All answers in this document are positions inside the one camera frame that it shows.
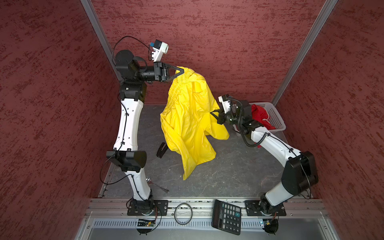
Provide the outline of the yellow shorts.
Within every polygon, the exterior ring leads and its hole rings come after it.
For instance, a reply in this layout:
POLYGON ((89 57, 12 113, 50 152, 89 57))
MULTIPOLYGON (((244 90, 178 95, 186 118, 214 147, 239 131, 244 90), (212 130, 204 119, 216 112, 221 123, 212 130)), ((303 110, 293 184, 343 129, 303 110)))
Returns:
POLYGON ((183 179, 186 180, 196 166, 213 160, 216 152, 208 140, 228 140, 225 126, 217 123, 219 110, 205 78, 192 69, 173 80, 168 101, 161 113, 161 127, 168 148, 178 153, 183 162, 183 179))

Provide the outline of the red shorts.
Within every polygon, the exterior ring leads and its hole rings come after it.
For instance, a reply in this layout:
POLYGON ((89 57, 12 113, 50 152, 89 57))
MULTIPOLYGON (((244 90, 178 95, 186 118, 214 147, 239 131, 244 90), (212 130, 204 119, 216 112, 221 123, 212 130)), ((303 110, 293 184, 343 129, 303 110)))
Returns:
POLYGON ((267 110, 258 105, 252 105, 252 118, 253 120, 261 123, 268 130, 275 130, 276 128, 269 122, 269 114, 267 110))

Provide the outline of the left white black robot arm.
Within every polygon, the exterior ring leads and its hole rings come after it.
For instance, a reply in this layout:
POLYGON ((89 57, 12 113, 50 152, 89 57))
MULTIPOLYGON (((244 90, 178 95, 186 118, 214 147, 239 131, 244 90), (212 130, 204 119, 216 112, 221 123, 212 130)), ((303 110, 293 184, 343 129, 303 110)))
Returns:
POLYGON ((128 212, 149 216, 156 210, 152 190, 145 175, 147 153, 138 149, 138 128, 144 107, 147 83, 170 82, 185 71, 163 62, 153 66, 140 66, 143 59, 129 50, 117 53, 114 64, 123 81, 120 85, 119 100, 121 118, 118 136, 113 149, 107 151, 107 161, 119 167, 129 179, 133 198, 128 212))

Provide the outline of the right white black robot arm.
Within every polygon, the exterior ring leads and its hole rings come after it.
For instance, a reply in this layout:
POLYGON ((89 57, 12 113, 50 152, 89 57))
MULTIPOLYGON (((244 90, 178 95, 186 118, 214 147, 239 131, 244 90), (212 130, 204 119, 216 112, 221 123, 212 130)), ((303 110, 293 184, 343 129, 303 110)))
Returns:
POLYGON ((223 109, 210 114, 222 125, 229 123, 236 126, 244 143, 252 147, 267 150, 284 167, 281 181, 260 197, 258 211, 264 216, 275 214, 282 203, 298 196, 319 182, 315 156, 309 151, 302 152, 276 137, 264 124, 254 120, 251 106, 230 99, 222 103, 223 109))

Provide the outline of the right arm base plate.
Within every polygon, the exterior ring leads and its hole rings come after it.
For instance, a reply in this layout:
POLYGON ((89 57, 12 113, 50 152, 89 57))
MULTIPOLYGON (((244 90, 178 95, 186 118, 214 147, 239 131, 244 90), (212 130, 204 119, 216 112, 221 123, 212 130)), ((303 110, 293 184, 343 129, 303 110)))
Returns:
POLYGON ((245 201, 247 216, 257 217, 285 217, 287 215, 283 203, 272 206, 267 200, 248 200, 245 201))

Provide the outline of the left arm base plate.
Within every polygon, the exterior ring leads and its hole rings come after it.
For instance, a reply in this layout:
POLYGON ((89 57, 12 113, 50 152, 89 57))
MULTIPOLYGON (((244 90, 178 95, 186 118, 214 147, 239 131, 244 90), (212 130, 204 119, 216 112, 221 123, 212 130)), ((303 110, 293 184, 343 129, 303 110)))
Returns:
POLYGON ((144 213, 138 207, 138 201, 130 201, 127 209, 127 216, 155 216, 156 212, 158 216, 166 216, 168 211, 168 200, 154 200, 154 207, 151 211, 145 210, 144 213))

